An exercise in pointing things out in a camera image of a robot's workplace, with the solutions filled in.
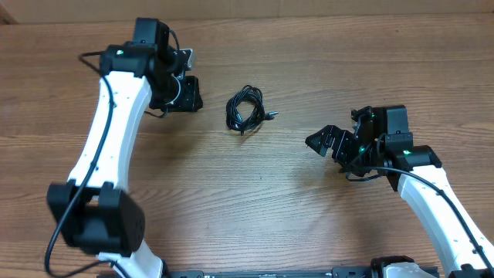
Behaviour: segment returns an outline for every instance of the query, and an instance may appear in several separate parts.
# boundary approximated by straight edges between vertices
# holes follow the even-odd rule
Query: bundle of black cable
[[[254,110],[247,120],[242,121],[237,106],[242,102],[247,101],[254,105]],[[245,131],[257,127],[263,120],[274,120],[278,112],[267,113],[262,105],[262,92],[260,89],[245,85],[233,98],[226,104],[226,125],[234,130],[240,131],[243,135]]]

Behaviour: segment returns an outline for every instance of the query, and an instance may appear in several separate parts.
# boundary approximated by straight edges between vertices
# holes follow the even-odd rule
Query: wooden table
[[[146,240],[172,270],[314,270],[438,257],[384,179],[348,183],[304,144],[350,109],[405,104],[456,195],[494,240],[494,15],[168,21],[198,53],[204,108],[144,117],[130,163]],[[76,60],[131,38],[133,22],[0,26],[0,276],[44,276],[52,181],[75,165],[98,97]],[[225,126],[242,86],[277,110],[255,134]],[[55,270],[93,261],[59,240]],[[81,277],[93,277],[101,269]]]

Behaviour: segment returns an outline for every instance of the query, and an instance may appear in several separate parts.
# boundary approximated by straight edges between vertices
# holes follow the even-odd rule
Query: table
[[[350,128],[350,109],[367,105],[407,106],[415,144],[435,150],[494,240],[492,14],[164,21],[197,51],[205,105],[143,118],[130,194],[172,270],[314,270],[402,254],[440,266],[384,178],[348,183],[304,144],[327,124]],[[133,28],[0,26],[0,276],[44,276],[55,227],[46,191],[75,165],[98,98],[97,76],[76,56],[121,44]],[[225,105],[247,83],[279,115],[240,137]],[[59,240],[52,267],[93,260]]]

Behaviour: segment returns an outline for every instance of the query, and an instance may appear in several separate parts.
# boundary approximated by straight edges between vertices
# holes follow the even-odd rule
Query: robotic arm
[[[347,179],[350,174],[363,177],[377,170],[377,175],[350,181],[385,176],[421,221],[446,277],[487,277],[492,272],[494,247],[456,198],[434,151],[429,146],[414,146],[405,106],[365,107],[352,110],[351,117],[356,122],[353,134],[328,125],[309,136],[306,144],[322,156],[332,148],[332,158]],[[406,263],[412,262],[388,260],[378,269],[384,277],[404,277]]]
[[[100,55],[100,100],[83,153],[66,184],[51,184],[49,207],[57,223],[91,170],[110,109],[113,116],[97,164],[76,205],[61,224],[67,245],[112,262],[122,277],[170,277],[166,264],[144,241],[143,211],[128,193],[128,170],[137,129],[149,105],[169,112],[195,112],[202,108],[198,79],[185,76],[192,69],[194,51],[168,45],[165,24],[137,19],[134,39],[108,46]],[[94,199],[98,205],[88,205]]]

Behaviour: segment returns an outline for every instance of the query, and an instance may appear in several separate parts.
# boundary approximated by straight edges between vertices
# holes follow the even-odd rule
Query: white plastic part
[[[456,198],[448,183],[446,172],[442,168],[429,165],[415,167],[412,173],[430,181],[445,192],[459,210],[479,245],[483,247],[488,260],[494,262],[494,247]],[[436,195],[432,188],[407,175],[401,175],[398,191],[424,226],[441,260],[445,277],[448,277],[453,270],[460,270],[461,265],[466,263],[477,270],[486,268],[480,256],[475,253],[475,248],[455,213],[443,197]]]
[[[107,79],[115,102],[113,118],[96,170],[91,175],[87,187],[99,188],[105,181],[109,181],[113,183],[114,188],[127,191],[130,156],[140,119],[151,101],[151,86],[145,76],[137,78],[133,73],[112,71],[107,75]],[[108,89],[101,79],[100,100],[93,125],[83,153],[68,178],[75,179],[76,185],[80,185],[86,176],[100,142],[108,117],[108,101]]]
[[[97,258],[102,261],[112,260],[118,263],[129,275],[128,278],[161,278],[163,272],[163,261],[151,252],[144,240],[139,249],[128,258],[122,257],[120,254],[103,252]],[[118,268],[114,266],[113,269],[121,277],[125,277]]]
[[[383,270],[383,278],[434,278],[416,263],[393,263]]]

